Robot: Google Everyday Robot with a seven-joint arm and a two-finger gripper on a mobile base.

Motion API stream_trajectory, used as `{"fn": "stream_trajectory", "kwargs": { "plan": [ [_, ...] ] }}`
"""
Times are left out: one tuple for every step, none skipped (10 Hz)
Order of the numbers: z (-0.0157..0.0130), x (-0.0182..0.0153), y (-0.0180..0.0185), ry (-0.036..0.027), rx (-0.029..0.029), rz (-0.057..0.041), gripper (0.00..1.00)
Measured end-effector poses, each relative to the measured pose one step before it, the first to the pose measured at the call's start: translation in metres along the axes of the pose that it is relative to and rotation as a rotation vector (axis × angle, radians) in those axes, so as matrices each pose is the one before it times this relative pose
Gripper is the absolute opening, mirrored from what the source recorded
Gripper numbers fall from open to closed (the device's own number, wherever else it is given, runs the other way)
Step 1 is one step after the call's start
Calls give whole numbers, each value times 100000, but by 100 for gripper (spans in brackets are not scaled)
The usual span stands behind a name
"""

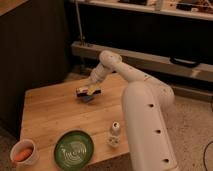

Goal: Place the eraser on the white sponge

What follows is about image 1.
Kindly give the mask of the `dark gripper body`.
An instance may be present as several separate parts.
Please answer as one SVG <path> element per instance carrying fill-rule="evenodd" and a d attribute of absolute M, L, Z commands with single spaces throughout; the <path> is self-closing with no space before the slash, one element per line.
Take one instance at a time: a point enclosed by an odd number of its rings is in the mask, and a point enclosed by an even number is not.
<path fill-rule="evenodd" d="M 76 89 L 76 96 L 85 103 L 93 100 L 94 96 L 100 93 L 100 88 L 95 88 L 93 91 L 90 91 L 88 86 L 83 86 Z"/>

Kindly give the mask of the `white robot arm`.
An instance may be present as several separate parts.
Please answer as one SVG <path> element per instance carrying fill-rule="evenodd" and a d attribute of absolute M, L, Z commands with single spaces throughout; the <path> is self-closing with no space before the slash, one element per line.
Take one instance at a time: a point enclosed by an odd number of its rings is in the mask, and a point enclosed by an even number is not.
<path fill-rule="evenodd" d="M 174 91 L 166 83 L 130 66 L 112 51 L 99 54 L 100 63 L 88 83 L 76 89 L 78 97 L 101 92 L 99 85 L 113 71 L 128 82 L 122 92 L 130 157 L 134 171 L 180 171 L 162 113 L 174 102 Z"/>

